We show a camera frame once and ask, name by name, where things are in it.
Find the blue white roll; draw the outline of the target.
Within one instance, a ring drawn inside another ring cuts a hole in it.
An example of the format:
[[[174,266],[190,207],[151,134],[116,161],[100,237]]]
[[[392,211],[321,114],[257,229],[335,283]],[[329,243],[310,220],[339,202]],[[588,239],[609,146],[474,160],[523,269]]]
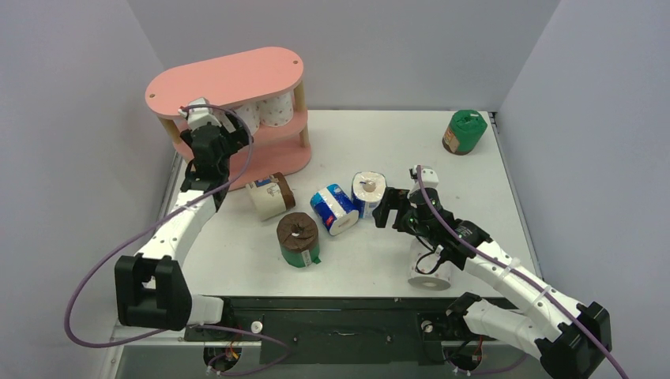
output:
[[[361,171],[352,178],[352,203],[360,219],[372,218],[373,211],[381,204],[386,190],[385,175],[374,171]]]
[[[331,236],[346,231],[359,219],[359,211],[338,184],[317,191],[310,199],[310,206]]]

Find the white dotted roll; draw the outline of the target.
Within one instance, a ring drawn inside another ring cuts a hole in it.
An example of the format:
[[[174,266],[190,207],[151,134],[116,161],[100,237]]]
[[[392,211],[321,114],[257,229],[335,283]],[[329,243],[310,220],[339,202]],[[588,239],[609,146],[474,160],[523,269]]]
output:
[[[257,133],[261,120],[259,106],[255,102],[237,106],[233,111],[246,123],[252,135]]]
[[[445,291],[452,287],[452,269],[448,263],[438,268],[439,258],[414,240],[408,253],[408,284],[425,291]]]

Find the pink three-tier shelf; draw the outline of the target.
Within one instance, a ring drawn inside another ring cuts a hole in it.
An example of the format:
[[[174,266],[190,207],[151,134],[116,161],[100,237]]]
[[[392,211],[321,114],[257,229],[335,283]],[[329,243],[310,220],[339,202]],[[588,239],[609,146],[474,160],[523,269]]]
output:
[[[156,76],[145,90],[145,101],[159,118],[177,153],[188,162],[192,151],[179,134],[187,129],[179,108],[205,97],[212,105],[234,109],[245,103],[272,98],[286,92],[293,96],[293,119],[282,127],[260,124],[254,134],[254,151],[247,169],[245,151],[231,158],[231,175],[241,178],[233,190],[248,182],[281,172],[293,174],[311,160],[307,128],[308,113],[303,89],[301,57],[284,47],[262,47],[219,58],[168,69]]]

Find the white dotted roll shelf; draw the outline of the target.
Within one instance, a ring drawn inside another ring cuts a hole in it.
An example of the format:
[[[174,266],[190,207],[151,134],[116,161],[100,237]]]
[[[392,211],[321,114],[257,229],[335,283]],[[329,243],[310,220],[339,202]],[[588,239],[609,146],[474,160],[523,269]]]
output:
[[[268,127],[282,127],[294,117],[293,96],[286,92],[258,101],[260,123]]]

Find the brown green roll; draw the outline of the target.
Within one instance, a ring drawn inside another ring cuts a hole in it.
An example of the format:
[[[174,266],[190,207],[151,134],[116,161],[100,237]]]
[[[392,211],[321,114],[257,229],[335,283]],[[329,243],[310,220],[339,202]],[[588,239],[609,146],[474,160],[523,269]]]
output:
[[[277,239],[284,260],[295,268],[321,263],[318,226],[304,212],[292,212],[277,224]]]

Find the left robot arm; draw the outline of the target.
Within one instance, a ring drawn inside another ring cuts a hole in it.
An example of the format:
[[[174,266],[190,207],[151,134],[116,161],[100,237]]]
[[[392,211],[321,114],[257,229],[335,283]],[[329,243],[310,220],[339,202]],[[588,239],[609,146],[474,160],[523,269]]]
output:
[[[235,317],[222,298],[194,295],[181,268],[204,225],[222,205],[233,180],[230,158],[250,145],[243,124],[230,132],[208,123],[182,134],[194,157],[187,164],[171,210],[153,236],[132,256],[115,263],[115,291],[122,325],[178,331],[204,325],[215,339],[235,331]]]

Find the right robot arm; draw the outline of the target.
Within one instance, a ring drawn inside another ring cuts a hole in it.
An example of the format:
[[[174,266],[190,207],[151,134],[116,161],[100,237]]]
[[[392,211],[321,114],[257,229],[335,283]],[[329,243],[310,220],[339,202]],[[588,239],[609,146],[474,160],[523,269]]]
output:
[[[611,323],[603,306],[586,306],[539,280],[486,231],[446,211],[436,189],[388,187],[373,212],[377,227],[386,226],[391,210],[397,211],[393,229],[415,236],[428,249],[414,260],[418,276],[431,278],[443,265],[452,265],[516,308],[506,310],[465,292],[446,311],[452,335],[504,342],[537,359],[553,378],[588,378],[611,359]]]

